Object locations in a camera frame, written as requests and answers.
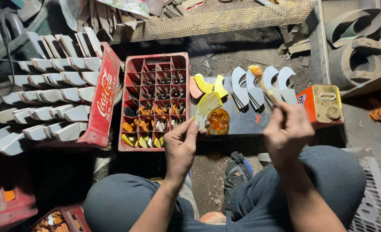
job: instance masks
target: knee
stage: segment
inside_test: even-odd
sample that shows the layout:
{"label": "knee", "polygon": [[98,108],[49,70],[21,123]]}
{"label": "knee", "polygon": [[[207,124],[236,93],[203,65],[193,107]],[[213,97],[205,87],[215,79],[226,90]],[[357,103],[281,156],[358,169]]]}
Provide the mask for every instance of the knee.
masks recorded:
{"label": "knee", "polygon": [[365,189],[366,174],[357,158],[337,147],[315,146],[304,149],[300,159],[310,169],[320,172],[325,170],[337,181],[347,181],[358,189]]}

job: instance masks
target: left hand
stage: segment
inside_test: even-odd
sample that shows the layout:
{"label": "left hand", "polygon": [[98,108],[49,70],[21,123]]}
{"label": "left hand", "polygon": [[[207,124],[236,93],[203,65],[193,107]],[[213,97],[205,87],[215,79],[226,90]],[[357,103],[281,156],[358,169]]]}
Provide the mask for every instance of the left hand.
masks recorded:
{"label": "left hand", "polygon": [[165,181],[181,185],[185,180],[195,157],[198,128],[199,122],[192,117],[163,136],[167,163]]}

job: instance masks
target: perforated metal sheet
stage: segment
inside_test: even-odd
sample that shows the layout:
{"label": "perforated metal sheet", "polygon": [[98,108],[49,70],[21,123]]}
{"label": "perforated metal sheet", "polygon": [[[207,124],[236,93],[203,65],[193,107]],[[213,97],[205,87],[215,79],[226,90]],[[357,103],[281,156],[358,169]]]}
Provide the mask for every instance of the perforated metal sheet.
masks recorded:
{"label": "perforated metal sheet", "polygon": [[265,7],[256,2],[221,3],[207,0],[188,11],[192,16],[168,18],[163,13],[159,21],[138,23],[135,31],[130,26],[118,26],[109,44],[300,24],[305,21],[314,3],[315,0],[294,0]]}

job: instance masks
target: orange tin can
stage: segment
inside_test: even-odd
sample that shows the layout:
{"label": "orange tin can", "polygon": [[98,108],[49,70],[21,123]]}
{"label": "orange tin can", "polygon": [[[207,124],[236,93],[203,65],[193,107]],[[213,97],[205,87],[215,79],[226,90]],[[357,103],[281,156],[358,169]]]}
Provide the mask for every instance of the orange tin can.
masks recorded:
{"label": "orange tin can", "polygon": [[344,123],[340,91],[335,85],[313,85],[297,95],[315,130]]}

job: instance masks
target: dark gray pants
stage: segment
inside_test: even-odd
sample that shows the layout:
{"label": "dark gray pants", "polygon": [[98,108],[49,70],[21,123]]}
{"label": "dark gray pants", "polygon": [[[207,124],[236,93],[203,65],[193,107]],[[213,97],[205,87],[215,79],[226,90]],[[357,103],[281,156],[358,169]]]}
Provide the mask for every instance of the dark gray pants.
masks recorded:
{"label": "dark gray pants", "polygon": [[[366,176],[357,159],[329,146],[305,149],[300,160],[306,165],[319,193],[346,229],[353,219],[366,186]],[[84,204],[93,232],[128,231],[160,185],[128,174],[111,175],[90,189]],[[178,197],[169,231],[293,231],[286,194],[273,166],[238,186],[232,194],[232,220],[210,225],[193,219],[190,202]]]}

